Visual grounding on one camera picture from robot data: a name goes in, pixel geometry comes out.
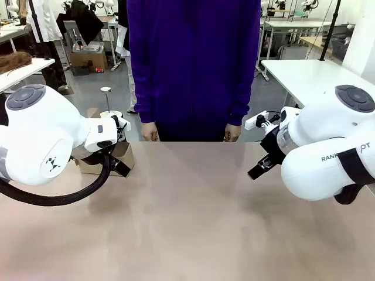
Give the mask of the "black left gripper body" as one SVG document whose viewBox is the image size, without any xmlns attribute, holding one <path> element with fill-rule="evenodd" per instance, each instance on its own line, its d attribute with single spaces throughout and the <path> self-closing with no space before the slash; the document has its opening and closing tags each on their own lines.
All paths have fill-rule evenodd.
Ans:
<svg viewBox="0 0 375 281">
<path fill-rule="evenodd" d="M 85 158 L 76 160 L 76 165 L 82 163 L 85 163 L 90 166 L 102 165 L 104 167 L 107 167 L 107 155 L 101 151 L 96 151 Z"/>
</svg>

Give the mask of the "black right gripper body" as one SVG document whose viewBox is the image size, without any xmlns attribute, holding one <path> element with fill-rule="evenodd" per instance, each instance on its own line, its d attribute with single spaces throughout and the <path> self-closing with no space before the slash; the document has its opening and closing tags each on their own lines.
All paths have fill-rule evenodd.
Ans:
<svg viewBox="0 0 375 281">
<path fill-rule="evenodd" d="M 266 133 L 265 137 L 260 142 L 260 145 L 268 153 L 268 156 L 273 160 L 284 160 L 285 153 L 280 149 L 277 142 L 278 132 L 279 126 L 271 129 Z"/>
</svg>

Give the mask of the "person's left hand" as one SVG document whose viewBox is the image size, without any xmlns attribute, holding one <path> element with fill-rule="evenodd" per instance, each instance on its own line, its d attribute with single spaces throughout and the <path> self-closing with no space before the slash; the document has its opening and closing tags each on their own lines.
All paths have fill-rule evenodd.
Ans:
<svg viewBox="0 0 375 281">
<path fill-rule="evenodd" d="M 225 142 L 237 142 L 241 135 L 241 126 L 235 126 L 232 124 L 227 124 L 225 127 Z"/>
</svg>

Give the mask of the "person's right hand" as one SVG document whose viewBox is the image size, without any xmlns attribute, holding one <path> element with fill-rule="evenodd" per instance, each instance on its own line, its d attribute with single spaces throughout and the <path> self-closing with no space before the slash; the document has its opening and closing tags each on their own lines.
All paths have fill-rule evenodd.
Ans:
<svg viewBox="0 0 375 281">
<path fill-rule="evenodd" d="M 154 122 L 142 123 L 142 136 L 148 142 L 158 140 L 158 130 Z"/>
</svg>

